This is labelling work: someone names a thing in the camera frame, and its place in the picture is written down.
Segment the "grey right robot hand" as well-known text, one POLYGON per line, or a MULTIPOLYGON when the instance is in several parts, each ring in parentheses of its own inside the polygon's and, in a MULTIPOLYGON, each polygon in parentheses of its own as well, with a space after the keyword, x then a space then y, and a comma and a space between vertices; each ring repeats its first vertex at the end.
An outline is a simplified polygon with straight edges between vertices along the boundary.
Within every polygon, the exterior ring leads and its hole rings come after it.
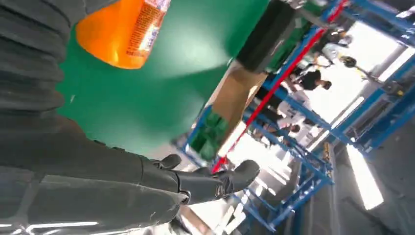
POLYGON ((88 139, 60 116, 1 114, 0 232, 120 234, 172 221, 183 205, 224 198, 260 172, 246 160, 215 174, 176 171, 180 157, 149 160, 88 139))

